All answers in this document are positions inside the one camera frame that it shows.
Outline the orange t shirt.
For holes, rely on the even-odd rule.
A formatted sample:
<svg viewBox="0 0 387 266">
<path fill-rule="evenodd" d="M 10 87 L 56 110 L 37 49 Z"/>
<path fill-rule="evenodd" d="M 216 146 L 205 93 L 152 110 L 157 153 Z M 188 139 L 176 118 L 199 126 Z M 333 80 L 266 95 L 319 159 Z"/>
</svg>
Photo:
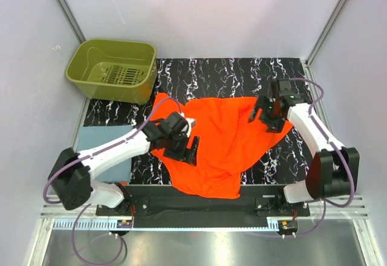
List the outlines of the orange t shirt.
<svg viewBox="0 0 387 266">
<path fill-rule="evenodd" d="M 259 119 L 248 119 L 255 105 L 254 97 L 192 99 L 176 104 L 165 93 L 158 93 L 153 120 L 182 111 L 194 118 L 191 136 L 198 136 L 197 165 L 175 161 L 164 156 L 164 149 L 152 154 L 166 166 L 172 186 L 189 195 L 205 198 L 239 197 L 241 174 L 251 168 L 267 151 L 276 146 L 292 129 L 285 122 L 280 133 L 268 132 Z"/>
</svg>

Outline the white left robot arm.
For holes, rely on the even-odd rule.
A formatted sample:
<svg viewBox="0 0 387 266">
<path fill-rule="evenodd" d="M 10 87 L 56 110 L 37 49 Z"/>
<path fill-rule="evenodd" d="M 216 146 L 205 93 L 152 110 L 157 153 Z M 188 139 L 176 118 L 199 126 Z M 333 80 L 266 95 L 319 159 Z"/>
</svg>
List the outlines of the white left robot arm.
<svg viewBox="0 0 387 266">
<path fill-rule="evenodd" d="M 131 194 L 119 182 L 102 182 L 96 178 L 133 157 L 162 149 L 163 155 L 191 166 L 197 165 L 200 138 L 191 136 L 194 118 L 182 112 L 172 112 L 166 118 L 146 120 L 138 128 L 110 142 L 85 151 L 63 150 L 48 183 L 65 210 L 75 210 L 88 204 L 106 207 L 117 215 L 130 211 Z"/>
</svg>

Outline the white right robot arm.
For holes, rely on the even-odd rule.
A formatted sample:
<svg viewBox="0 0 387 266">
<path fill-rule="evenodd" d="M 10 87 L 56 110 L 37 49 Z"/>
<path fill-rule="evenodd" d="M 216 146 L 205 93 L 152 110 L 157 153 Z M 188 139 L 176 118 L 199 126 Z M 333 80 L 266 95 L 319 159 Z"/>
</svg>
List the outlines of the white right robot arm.
<svg viewBox="0 0 387 266">
<path fill-rule="evenodd" d="M 303 94 L 292 90 L 291 79 L 271 82 L 271 96 L 259 96 L 249 122 L 259 119 L 269 133 L 280 133 L 290 122 L 300 133 L 313 157 L 304 180 L 282 187 L 274 201 L 280 215 L 289 215 L 296 205 L 323 201 L 348 207 L 357 188 L 360 154 L 348 148 L 324 125 Z"/>
</svg>

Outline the black marble pattern mat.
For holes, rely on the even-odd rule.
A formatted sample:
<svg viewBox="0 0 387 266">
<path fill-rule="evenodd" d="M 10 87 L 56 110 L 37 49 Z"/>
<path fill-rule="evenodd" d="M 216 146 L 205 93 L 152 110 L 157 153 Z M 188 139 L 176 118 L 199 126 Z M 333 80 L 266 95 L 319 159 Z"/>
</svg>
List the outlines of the black marble pattern mat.
<svg viewBox="0 0 387 266">
<path fill-rule="evenodd" d="M 78 150 L 88 148 L 87 132 L 106 132 L 109 127 L 143 123 L 159 92 L 185 104 L 203 97 L 269 96 L 270 82 L 274 79 L 314 79 L 304 60 L 285 57 L 158 59 L 157 69 L 151 98 L 144 105 L 96 99 L 88 102 L 79 128 Z M 300 133 L 292 129 L 241 174 L 241 183 L 295 183 L 305 178 L 311 159 Z"/>
</svg>

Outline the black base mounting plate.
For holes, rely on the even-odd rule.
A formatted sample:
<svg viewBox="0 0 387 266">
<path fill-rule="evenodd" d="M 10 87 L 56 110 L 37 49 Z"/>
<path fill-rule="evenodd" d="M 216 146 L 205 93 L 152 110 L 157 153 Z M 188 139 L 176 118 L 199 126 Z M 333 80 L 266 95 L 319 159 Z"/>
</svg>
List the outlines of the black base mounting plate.
<svg viewBox="0 0 387 266">
<path fill-rule="evenodd" d="M 237 199 L 187 195 L 172 186 L 129 185 L 135 229 L 216 229 L 267 226 L 274 218 L 303 218 L 310 210 L 302 203 L 286 204 L 280 185 L 242 185 Z"/>
</svg>

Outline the folded grey-blue t shirt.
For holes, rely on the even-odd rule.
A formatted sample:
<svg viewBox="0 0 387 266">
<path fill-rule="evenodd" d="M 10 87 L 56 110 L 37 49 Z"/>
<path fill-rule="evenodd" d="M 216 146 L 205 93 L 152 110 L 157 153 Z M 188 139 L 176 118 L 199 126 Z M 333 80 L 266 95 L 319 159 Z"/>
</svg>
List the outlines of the folded grey-blue t shirt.
<svg viewBox="0 0 387 266">
<path fill-rule="evenodd" d="M 78 135 L 76 151 L 82 151 L 101 146 L 116 138 L 122 137 L 132 130 L 132 126 L 87 126 L 81 127 Z M 131 159 L 122 161 L 96 177 L 97 181 L 105 183 L 130 183 Z"/>
</svg>

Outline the olive green plastic basket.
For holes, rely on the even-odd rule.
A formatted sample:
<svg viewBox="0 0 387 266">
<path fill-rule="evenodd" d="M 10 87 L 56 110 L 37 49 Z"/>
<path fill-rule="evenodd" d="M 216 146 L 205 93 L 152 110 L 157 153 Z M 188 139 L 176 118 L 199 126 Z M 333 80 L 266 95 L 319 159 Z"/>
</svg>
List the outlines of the olive green plastic basket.
<svg viewBox="0 0 387 266">
<path fill-rule="evenodd" d="M 78 47 L 65 74 L 89 99 L 142 105 L 157 76 L 156 50 L 142 42 L 90 39 Z"/>
</svg>

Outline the aluminium front rail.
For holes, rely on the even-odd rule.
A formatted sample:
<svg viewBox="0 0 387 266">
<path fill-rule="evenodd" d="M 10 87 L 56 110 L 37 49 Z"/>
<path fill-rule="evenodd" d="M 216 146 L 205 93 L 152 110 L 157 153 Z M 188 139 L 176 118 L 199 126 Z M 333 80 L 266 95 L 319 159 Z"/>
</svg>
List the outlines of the aluminium front rail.
<svg viewBox="0 0 387 266">
<path fill-rule="evenodd" d="M 326 204 L 326 219 L 367 219 L 368 211 L 361 196 L 355 196 L 348 207 L 336 207 L 328 202 Z M 75 218 L 85 206 L 75 210 L 65 210 L 60 204 L 44 204 L 40 218 Z M 312 219 L 318 218 L 323 213 L 323 202 L 309 203 L 308 208 Z"/>
</svg>

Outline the right aluminium frame post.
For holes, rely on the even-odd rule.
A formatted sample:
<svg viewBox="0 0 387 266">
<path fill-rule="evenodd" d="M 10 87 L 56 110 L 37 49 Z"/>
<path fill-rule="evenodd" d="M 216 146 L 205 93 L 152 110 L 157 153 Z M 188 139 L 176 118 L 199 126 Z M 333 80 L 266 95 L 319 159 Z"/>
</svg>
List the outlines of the right aluminium frame post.
<svg viewBox="0 0 387 266">
<path fill-rule="evenodd" d="M 326 41 L 331 30 L 335 26 L 336 22 L 338 21 L 339 17 L 341 16 L 349 1 L 350 0 L 338 0 L 336 2 L 336 5 L 334 6 L 333 11 L 331 12 L 327 22 L 325 23 L 316 43 L 314 44 L 308 57 L 305 59 L 305 64 L 307 67 L 311 67 L 311 64 L 314 62 L 324 42 Z"/>
</svg>

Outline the aluminium frame post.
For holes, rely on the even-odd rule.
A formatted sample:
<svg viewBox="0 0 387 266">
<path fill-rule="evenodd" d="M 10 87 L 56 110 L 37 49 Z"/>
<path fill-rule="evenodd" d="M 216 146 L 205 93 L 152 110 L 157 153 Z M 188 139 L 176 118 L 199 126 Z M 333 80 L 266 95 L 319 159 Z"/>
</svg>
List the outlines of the aluminium frame post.
<svg viewBox="0 0 387 266">
<path fill-rule="evenodd" d="M 350 0 L 338 0 L 336 2 L 336 5 L 334 6 L 333 11 L 331 12 L 327 22 L 325 23 L 316 43 L 314 44 L 308 57 L 305 59 L 305 64 L 307 67 L 311 67 L 311 64 L 314 62 L 324 42 L 326 41 L 331 30 L 335 26 L 336 22 L 338 21 L 339 17 L 341 16 L 349 1 Z"/>
<path fill-rule="evenodd" d="M 68 25 L 70 26 L 70 29 L 74 33 L 76 39 L 81 44 L 86 41 L 86 38 L 80 28 L 80 25 L 78 24 L 73 12 L 71 11 L 71 8 L 67 2 L 67 0 L 56 0 L 63 16 L 65 17 L 66 21 L 68 22 Z"/>
</svg>

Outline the left aluminium frame post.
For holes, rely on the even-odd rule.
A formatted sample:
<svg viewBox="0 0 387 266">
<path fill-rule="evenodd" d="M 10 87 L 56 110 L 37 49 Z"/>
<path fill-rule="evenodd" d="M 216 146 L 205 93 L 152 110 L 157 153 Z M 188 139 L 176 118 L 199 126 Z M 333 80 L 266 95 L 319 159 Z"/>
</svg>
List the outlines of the left aluminium frame post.
<svg viewBox="0 0 387 266">
<path fill-rule="evenodd" d="M 70 29 L 74 33 L 76 39 L 81 44 L 86 41 L 86 38 L 80 28 L 80 25 L 78 24 L 73 12 L 71 11 L 71 8 L 67 2 L 67 0 L 56 0 L 63 16 L 65 17 L 66 21 L 68 22 L 68 25 L 70 26 Z"/>
</svg>

